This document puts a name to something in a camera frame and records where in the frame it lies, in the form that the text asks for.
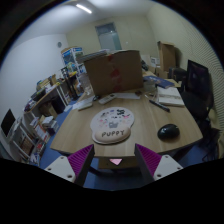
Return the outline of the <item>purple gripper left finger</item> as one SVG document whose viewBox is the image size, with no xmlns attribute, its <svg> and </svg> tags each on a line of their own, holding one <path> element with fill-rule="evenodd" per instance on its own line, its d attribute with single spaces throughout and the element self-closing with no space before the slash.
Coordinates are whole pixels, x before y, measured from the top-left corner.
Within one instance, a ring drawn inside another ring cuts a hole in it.
<svg viewBox="0 0 224 224">
<path fill-rule="evenodd" d="M 46 171 L 83 186 L 94 155 L 94 145 L 91 144 L 68 157 L 59 156 L 46 168 Z"/>
</svg>

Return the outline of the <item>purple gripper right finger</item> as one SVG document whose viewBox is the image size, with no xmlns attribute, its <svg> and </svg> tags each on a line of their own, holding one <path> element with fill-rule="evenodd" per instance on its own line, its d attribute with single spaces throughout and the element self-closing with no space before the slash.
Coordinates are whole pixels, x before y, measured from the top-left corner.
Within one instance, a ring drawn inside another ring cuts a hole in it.
<svg viewBox="0 0 224 224">
<path fill-rule="evenodd" d="M 135 144 L 134 154 L 146 184 L 182 169 L 182 166 L 171 156 L 159 155 L 140 144 Z"/>
</svg>

